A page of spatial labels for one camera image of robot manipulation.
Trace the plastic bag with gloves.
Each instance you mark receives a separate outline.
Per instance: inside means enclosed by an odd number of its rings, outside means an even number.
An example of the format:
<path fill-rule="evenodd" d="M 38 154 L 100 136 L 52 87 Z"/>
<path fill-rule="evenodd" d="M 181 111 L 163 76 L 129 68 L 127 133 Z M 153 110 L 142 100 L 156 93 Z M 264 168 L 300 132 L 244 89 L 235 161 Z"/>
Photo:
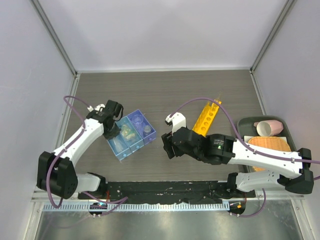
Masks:
<path fill-rule="evenodd" d="M 133 141 L 136 137 L 135 131 L 127 124 L 121 126 L 121 135 L 127 141 Z"/>

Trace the blue three-compartment organizer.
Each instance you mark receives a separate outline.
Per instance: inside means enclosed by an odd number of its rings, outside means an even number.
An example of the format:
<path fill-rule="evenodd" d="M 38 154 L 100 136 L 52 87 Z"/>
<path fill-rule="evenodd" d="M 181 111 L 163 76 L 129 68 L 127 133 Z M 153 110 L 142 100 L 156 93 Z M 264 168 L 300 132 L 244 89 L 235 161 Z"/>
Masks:
<path fill-rule="evenodd" d="M 124 116 L 116 125 L 120 128 L 120 133 L 109 139 L 108 144 L 119 161 L 154 141 L 157 137 L 155 128 L 139 109 Z"/>

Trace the larger clear glass beaker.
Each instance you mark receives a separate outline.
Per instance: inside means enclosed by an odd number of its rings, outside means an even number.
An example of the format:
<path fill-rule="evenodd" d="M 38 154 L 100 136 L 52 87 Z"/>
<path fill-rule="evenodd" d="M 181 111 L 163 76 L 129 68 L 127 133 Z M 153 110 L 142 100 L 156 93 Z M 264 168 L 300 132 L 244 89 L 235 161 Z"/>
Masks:
<path fill-rule="evenodd" d="M 143 129 L 145 126 L 144 118 L 140 114 L 133 116 L 131 121 L 137 129 Z"/>

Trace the small clear glass beaker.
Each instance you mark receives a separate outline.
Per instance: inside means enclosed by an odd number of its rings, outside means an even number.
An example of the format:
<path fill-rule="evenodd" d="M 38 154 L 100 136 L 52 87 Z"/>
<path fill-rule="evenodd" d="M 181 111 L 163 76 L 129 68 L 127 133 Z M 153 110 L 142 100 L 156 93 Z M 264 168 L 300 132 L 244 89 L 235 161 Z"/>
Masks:
<path fill-rule="evenodd" d="M 144 136 L 148 136 L 149 134 L 152 133 L 152 131 L 153 131 L 153 129 L 150 125 L 145 125 L 142 133 Z"/>

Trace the clear plastic pipettes bundle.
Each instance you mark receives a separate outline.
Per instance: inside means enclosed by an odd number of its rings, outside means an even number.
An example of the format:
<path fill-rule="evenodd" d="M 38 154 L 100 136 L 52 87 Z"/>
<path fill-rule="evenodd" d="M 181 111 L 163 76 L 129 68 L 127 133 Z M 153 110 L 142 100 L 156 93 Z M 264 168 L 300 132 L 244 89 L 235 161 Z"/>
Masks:
<path fill-rule="evenodd" d="M 113 149 L 115 150 L 116 154 L 123 152 L 126 149 L 125 144 L 122 142 L 121 139 L 115 137 L 112 139 Z"/>

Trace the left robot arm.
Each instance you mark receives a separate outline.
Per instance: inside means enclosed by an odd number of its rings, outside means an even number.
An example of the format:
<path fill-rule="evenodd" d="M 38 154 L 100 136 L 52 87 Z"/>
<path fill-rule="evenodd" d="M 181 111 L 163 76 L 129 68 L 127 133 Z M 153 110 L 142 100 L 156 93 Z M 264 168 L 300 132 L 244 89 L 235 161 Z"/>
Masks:
<path fill-rule="evenodd" d="M 48 193 L 69 199 L 74 193 L 87 192 L 100 200 L 107 192 L 106 178 L 88 172 L 77 174 L 75 167 L 81 156 L 98 138 L 110 140 L 120 134 L 116 122 L 123 117 L 123 106 L 113 100 L 96 107 L 82 119 L 81 127 L 60 147 L 44 151 L 38 159 L 36 186 Z"/>

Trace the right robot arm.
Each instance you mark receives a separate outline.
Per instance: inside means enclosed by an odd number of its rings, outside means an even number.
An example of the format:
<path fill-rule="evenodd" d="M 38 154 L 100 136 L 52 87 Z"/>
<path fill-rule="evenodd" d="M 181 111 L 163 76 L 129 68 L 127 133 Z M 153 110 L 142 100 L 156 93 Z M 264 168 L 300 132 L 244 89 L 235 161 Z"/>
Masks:
<path fill-rule="evenodd" d="M 181 127 L 161 136 L 168 158 L 188 155 L 210 165 L 246 165 L 262 168 L 260 172 L 231 173 L 226 193 L 233 198 L 257 189 L 284 188 L 294 194 L 311 194 L 314 174 L 312 155 L 307 148 L 280 151 L 248 145 L 242 139 L 223 134 L 202 136 Z"/>

